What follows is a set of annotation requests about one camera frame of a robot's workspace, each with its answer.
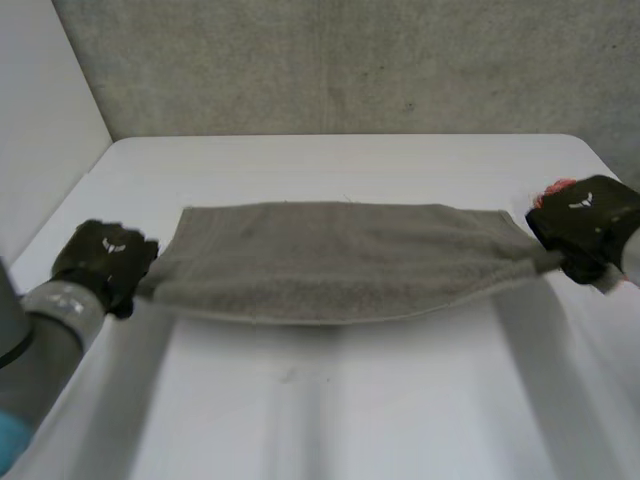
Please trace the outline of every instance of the white wall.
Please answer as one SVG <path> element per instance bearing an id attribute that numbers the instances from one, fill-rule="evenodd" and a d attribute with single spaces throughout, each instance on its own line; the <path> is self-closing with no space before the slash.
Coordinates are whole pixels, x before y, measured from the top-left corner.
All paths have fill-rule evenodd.
<path id="1" fill-rule="evenodd" d="M 0 255 L 13 262 L 111 144 L 49 0 L 0 0 Z"/>

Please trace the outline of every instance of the gray towel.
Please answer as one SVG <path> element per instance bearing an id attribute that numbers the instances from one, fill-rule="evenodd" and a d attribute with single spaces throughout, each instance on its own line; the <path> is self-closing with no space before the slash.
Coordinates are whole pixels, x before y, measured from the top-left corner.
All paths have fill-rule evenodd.
<path id="1" fill-rule="evenodd" d="M 139 294 L 220 320 L 394 320 L 555 269 L 503 211 L 266 203 L 187 208 Z"/>

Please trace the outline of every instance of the concrete wall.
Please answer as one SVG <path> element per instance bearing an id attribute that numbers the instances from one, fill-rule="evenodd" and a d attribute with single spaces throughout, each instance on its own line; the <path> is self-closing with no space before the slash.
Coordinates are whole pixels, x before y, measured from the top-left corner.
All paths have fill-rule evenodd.
<path id="1" fill-rule="evenodd" d="M 11 263 L 111 138 L 49 0 L 0 2 L 0 255 Z"/>
<path id="2" fill-rule="evenodd" d="M 640 2 L 54 4 L 114 139 L 569 133 L 640 188 Z"/>

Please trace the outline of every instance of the white table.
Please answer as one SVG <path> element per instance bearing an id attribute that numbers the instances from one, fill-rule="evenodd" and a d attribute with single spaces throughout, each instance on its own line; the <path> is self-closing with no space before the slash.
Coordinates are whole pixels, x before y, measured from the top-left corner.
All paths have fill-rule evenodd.
<path id="1" fill-rule="evenodd" d="M 342 200 L 512 212 L 611 175 L 563 135 L 141 138 L 114 144 L 13 265 L 47 278 L 88 218 L 171 239 L 188 205 Z M 416 321 L 108 321 L 10 478 L 638 478 L 640 294 L 561 273 Z"/>

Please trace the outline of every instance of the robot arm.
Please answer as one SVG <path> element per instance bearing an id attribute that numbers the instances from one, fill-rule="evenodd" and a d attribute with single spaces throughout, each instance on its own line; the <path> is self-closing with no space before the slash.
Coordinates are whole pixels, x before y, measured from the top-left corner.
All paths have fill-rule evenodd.
<path id="1" fill-rule="evenodd" d="M 0 475 L 29 444 L 104 324 L 127 318 L 157 242 L 89 221 L 54 263 L 52 279 L 17 299 L 0 264 Z"/>
<path id="2" fill-rule="evenodd" d="M 564 256 L 576 283 L 597 281 L 614 265 L 640 285 L 640 194 L 601 175 L 542 197 L 527 222 L 547 250 Z"/>

